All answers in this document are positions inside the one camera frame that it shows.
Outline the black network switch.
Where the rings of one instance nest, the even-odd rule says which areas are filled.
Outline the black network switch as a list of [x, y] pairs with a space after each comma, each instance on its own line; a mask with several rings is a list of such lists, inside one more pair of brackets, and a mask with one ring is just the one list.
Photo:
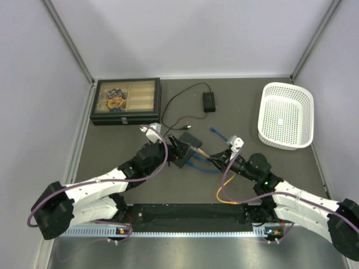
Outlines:
[[[195, 136], [193, 136], [192, 134], [188, 133], [187, 131], [185, 131], [180, 137], [179, 140], [181, 142], [187, 143], [195, 148], [199, 148], [202, 145], [202, 141], [199, 140], [198, 138], [196, 138]], [[186, 152], [186, 155], [184, 158], [182, 159], [178, 159], [176, 161], [174, 161], [174, 165], [176, 165], [178, 168], [183, 168], [186, 163], [189, 161], [189, 159], [193, 156], [194, 154], [194, 150], [192, 149], [188, 149]]]

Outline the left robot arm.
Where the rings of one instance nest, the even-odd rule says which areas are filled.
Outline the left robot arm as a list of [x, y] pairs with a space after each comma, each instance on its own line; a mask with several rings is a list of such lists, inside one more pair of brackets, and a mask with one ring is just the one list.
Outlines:
[[129, 161], [103, 175], [77, 184], [53, 182], [30, 210], [43, 239], [51, 240], [70, 227], [102, 219], [121, 222], [127, 217], [122, 192], [133, 189], [160, 172], [166, 163], [186, 156], [190, 144], [173, 135], [170, 142], [148, 142]]

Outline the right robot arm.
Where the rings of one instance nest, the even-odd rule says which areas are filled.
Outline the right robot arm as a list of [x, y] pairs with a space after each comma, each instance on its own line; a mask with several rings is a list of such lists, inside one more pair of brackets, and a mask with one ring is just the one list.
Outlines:
[[350, 199], [335, 201], [301, 190], [271, 172], [267, 158], [255, 153], [245, 160], [229, 149], [208, 157], [216, 168], [234, 172], [252, 182], [262, 201], [262, 216], [297, 224], [312, 231], [353, 261], [358, 261], [358, 204]]

